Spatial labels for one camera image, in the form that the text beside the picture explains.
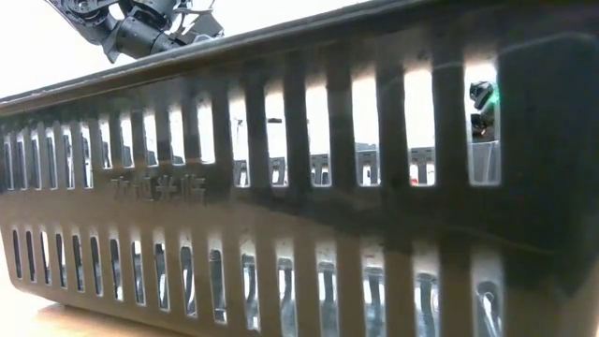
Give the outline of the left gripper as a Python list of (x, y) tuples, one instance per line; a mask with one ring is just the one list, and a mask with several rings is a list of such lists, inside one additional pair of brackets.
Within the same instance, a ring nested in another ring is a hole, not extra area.
[(177, 12), (182, 20), (173, 39), (180, 45), (212, 40), (224, 34), (224, 27), (214, 18), (211, 9), (178, 9)]

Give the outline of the black slotted plastic basket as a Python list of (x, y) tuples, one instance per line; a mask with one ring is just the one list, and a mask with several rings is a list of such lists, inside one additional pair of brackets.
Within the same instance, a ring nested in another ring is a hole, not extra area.
[(0, 98), (0, 233), (20, 291), (195, 337), (595, 337), (599, 1), (374, 0)]

